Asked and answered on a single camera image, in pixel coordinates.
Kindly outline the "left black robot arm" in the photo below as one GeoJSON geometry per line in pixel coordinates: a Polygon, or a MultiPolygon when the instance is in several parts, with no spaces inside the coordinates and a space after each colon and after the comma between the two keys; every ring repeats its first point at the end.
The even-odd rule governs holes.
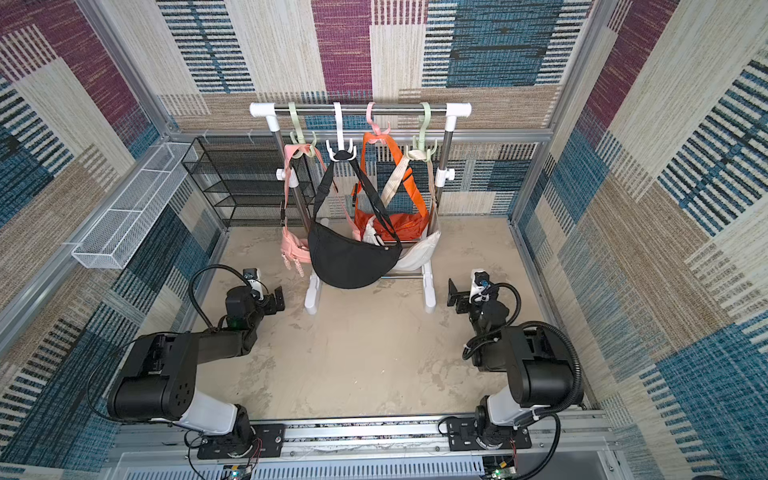
{"type": "Polygon", "coordinates": [[[200,391],[197,370],[202,364],[249,355],[264,317],[285,310],[283,288],[270,290],[256,268],[238,271],[211,264],[192,275],[187,293],[206,329],[156,332],[132,341],[108,396],[108,417],[125,424],[166,423],[196,432],[201,459],[252,458],[262,441],[247,409],[200,391]],[[197,301],[195,283],[217,269],[234,274],[241,284],[227,292],[225,315],[214,323],[197,301]]]}

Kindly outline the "black crossbody bag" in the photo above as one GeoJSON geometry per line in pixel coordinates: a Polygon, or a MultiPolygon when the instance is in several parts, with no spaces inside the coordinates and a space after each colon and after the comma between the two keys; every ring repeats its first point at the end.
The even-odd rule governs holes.
{"type": "Polygon", "coordinates": [[[330,155],[331,164],[317,187],[308,234],[310,258],[314,273],[324,283],[339,289],[359,289],[378,281],[394,269],[402,253],[402,243],[395,231],[381,197],[361,170],[356,154],[345,150],[330,155]],[[334,180],[334,167],[348,162],[362,185],[376,219],[392,235],[394,243],[367,243],[345,237],[317,221],[321,206],[329,196],[334,180]]]}

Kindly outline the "cream white crossbody bag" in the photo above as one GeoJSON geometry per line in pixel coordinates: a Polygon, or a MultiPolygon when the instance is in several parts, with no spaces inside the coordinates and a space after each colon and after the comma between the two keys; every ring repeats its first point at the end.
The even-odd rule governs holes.
{"type": "MultiPolygon", "coordinates": [[[[436,193],[435,174],[433,172],[433,164],[432,164],[431,173],[434,175],[434,190],[430,189],[430,186],[429,186],[430,175],[428,174],[428,187],[429,187],[429,192],[432,199],[432,204],[431,204],[432,207],[429,212],[430,213],[429,223],[431,220],[437,221],[437,217],[438,217],[438,199],[437,199],[437,193],[436,193]]],[[[415,241],[416,243],[414,245],[412,245],[406,250],[403,250],[398,263],[394,267],[394,270],[414,271],[426,265],[426,263],[431,260],[431,257],[438,245],[441,232],[438,225],[435,227],[435,230],[432,231],[432,233],[427,234],[428,226],[427,226],[427,229],[422,233],[421,237],[415,241]]],[[[373,232],[373,228],[370,225],[367,226],[366,232],[364,233],[362,241],[367,243],[372,243],[372,244],[381,244],[381,245],[383,245],[384,242],[392,242],[392,241],[383,241],[378,234],[375,234],[373,232]]]]}

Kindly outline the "white metal garment rack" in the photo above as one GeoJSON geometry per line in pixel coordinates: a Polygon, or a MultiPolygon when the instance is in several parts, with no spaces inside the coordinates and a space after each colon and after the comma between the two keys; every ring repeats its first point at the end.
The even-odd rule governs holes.
{"type": "MultiPolygon", "coordinates": [[[[297,105],[298,116],[301,113],[312,113],[314,111],[319,111],[321,113],[332,113],[334,115],[333,104],[319,105],[319,106],[308,105],[308,104],[296,104],[296,105],[297,105]]],[[[365,119],[367,106],[342,105],[342,104],[341,106],[342,106],[342,112],[343,112],[343,129],[344,129],[345,141],[349,142],[350,140],[352,140],[354,142],[354,145],[357,147],[356,160],[358,161],[358,164],[360,165],[361,170],[367,175],[368,179],[372,182],[373,186],[375,187],[375,189],[379,194],[379,191],[385,186],[385,184],[387,183],[387,179],[390,177],[390,174],[395,168],[392,155],[389,153],[385,144],[376,143],[371,145],[371,144],[365,144],[363,142],[364,134],[366,132],[371,132],[371,128],[369,127],[365,119]]],[[[443,156],[446,156],[450,151],[450,144],[453,138],[453,134],[454,134],[458,119],[469,117],[472,113],[472,106],[469,103],[447,103],[437,108],[431,107],[431,109],[432,109],[432,118],[431,118],[431,124],[427,131],[427,147],[433,148],[434,145],[437,145],[436,151],[439,151],[443,156]]],[[[274,103],[253,103],[250,105],[249,111],[250,111],[250,114],[255,118],[265,119],[268,124],[270,132],[275,137],[279,137],[281,135],[281,127],[278,121],[279,116],[281,115],[290,116],[289,110],[288,110],[288,104],[278,106],[274,103]]],[[[380,108],[377,108],[376,106],[374,106],[373,113],[377,111],[380,111],[382,113],[387,113],[387,114],[419,112],[419,113],[422,113],[423,115],[423,107],[421,106],[421,104],[419,105],[384,105],[380,108]]],[[[336,139],[334,141],[330,141],[330,143],[333,148],[336,148],[337,146],[336,139]]],[[[282,148],[282,153],[283,153],[284,146],[292,145],[292,142],[291,140],[289,143],[280,142],[278,145],[282,148]]],[[[406,150],[402,150],[402,149],[400,150],[403,152],[403,154],[405,154],[410,148],[406,150]]],[[[319,150],[319,152],[320,152],[320,157],[316,156],[314,158],[316,158],[320,164],[320,170],[323,177],[326,168],[328,167],[328,165],[331,164],[331,160],[326,151],[326,143],[325,143],[325,148],[323,150],[319,150]]],[[[439,161],[438,163],[434,163],[432,161],[432,164],[433,164],[433,172],[435,174],[435,185],[436,185],[438,210],[439,210],[440,195],[442,193],[444,184],[446,181],[453,179],[455,176],[455,173],[453,170],[446,168],[445,163],[443,161],[439,161]]],[[[344,202],[347,198],[351,199],[352,202],[350,204],[344,203],[341,206],[343,213],[345,215],[347,224],[351,229],[351,233],[349,235],[344,235],[337,231],[336,232],[345,237],[354,239],[353,232],[352,232],[352,226],[354,225],[353,223],[353,217],[354,217],[353,189],[354,187],[352,189],[352,192],[349,195],[346,195],[340,191],[340,188],[336,184],[336,178],[335,178],[335,169],[339,165],[347,165],[350,167],[350,169],[352,170],[352,172],[356,177],[356,182],[354,184],[354,187],[359,183],[359,180],[355,172],[353,171],[351,165],[348,162],[338,162],[335,164],[335,167],[334,167],[334,180],[331,187],[331,192],[327,197],[327,199],[329,197],[334,197],[336,200],[340,202],[344,202]]],[[[410,166],[411,166],[411,169],[413,170],[413,177],[414,177],[415,183],[419,191],[421,192],[422,197],[425,200],[428,212],[430,212],[432,207],[431,205],[432,199],[431,199],[431,195],[428,187],[428,172],[427,172],[426,164],[424,162],[416,162],[416,163],[411,163],[410,166]]],[[[315,196],[316,196],[318,185],[315,188],[315,196]]],[[[314,207],[314,200],[312,205],[308,207],[308,225],[305,227],[306,234],[302,238],[298,237],[299,239],[308,240],[308,234],[309,234],[310,226],[312,223],[312,212],[314,207]]],[[[361,210],[364,211],[365,213],[373,213],[371,203],[364,190],[363,190],[362,197],[359,200],[359,206],[361,210]]],[[[321,208],[318,214],[317,221],[320,222],[322,225],[329,227],[327,220],[321,218],[320,216],[321,208]]],[[[392,198],[391,202],[386,207],[386,209],[389,214],[418,212],[418,210],[412,203],[410,197],[406,193],[406,190],[403,186],[399,187],[399,189],[397,190],[397,193],[392,198]]],[[[427,234],[432,233],[432,231],[435,230],[435,227],[439,225],[438,217],[437,217],[437,221],[436,220],[430,221],[427,234]]],[[[394,240],[392,242],[384,242],[384,243],[387,245],[392,245],[394,243],[394,240]]],[[[416,242],[406,241],[405,243],[403,242],[401,243],[402,243],[402,252],[403,252],[403,250],[408,249],[409,247],[414,245],[416,242]]],[[[434,286],[434,275],[433,275],[431,260],[428,261],[426,265],[414,271],[402,271],[402,270],[393,269],[390,272],[388,272],[386,275],[382,276],[380,279],[384,277],[392,277],[392,278],[404,278],[404,279],[415,278],[420,280],[422,283],[422,288],[424,293],[424,308],[426,312],[431,313],[436,308],[436,290],[434,286]]],[[[311,267],[311,271],[308,275],[309,286],[305,294],[304,307],[308,313],[316,314],[319,308],[321,290],[323,286],[328,284],[320,280],[319,277],[314,273],[311,262],[309,264],[304,264],[304,265],[310,265],[311,267]]]]}

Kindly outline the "orange crossbody bag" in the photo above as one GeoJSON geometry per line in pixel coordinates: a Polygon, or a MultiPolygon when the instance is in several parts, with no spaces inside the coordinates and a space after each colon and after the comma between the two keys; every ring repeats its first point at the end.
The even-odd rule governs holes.
{"type": "MultiPolygon", "coordinates": [[[[432,164],[429,153],[421,150],[409,150],[404,155],[397,146],[395,140],[386,133],[375,134],[365,133],[363,136],[365,143],[375,143],[381,141],[384,143],[394,160],[394,170],[387,179],[385,186],[379,191],[381,200],[386,205],[392,200],[400,186],[403,186],[410,197],[412,203],[418,210],[417,213],[390,213],[389,218],[393,225],[393,230],[397,233],[401,241],[416,241],[427,229],[429,215],[426,203],[419,191],[410,164],[423,161],[427,164],[428,174],[430,175],[429,186],[434,190],[434,175],[431,173],[432,164]]],[[[385,229],[385,226],[375,217],[373,213],[365,213],[359,206],[359,200],[363,194],[363,186],[358,183],[353,189],[354,217],[352,226],[353,238],[362,240],[366,228],[370,225],[373,232],[378,234],[383,241],[393,241],[394,237],[385,229]]]]}

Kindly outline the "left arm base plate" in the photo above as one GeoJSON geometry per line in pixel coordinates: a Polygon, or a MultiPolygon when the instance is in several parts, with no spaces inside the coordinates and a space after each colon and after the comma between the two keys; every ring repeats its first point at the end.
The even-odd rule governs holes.
{"type": "Polygon", "coordinates": [[[196,457],[199,460],[256,460],[280,456],[284,424],[252,425],[245,433],[204,436],[196,457]]]}

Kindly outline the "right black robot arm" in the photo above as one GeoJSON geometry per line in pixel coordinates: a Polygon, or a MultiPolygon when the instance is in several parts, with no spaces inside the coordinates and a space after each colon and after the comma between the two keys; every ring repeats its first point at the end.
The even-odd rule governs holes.
{"type": "Polygon", "coordinates": [[[462,359],[481,372],[503,373],[506,384],[484,396],[471,417],[446,417],[453,451],[529,448],[527,428],[583,399],[583,369],[575,347],[558,328],[541,321],[520,323],[522,297],[485,271],[473,274],[471,287],[448,282],[447,305],[466,314],[474,336],[462,359]]]}

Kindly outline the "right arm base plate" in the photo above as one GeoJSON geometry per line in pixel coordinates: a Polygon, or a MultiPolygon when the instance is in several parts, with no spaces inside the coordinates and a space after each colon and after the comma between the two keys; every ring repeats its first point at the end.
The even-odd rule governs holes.
{"type": "Polygon", "coordinates": [[[503,428],[500,433],[480,435],[474,418],[446,416],[438,421],[438,432],[445,436],[451,451],[498,451],[530,449],[530,435],[522,429],[503,428]]]}

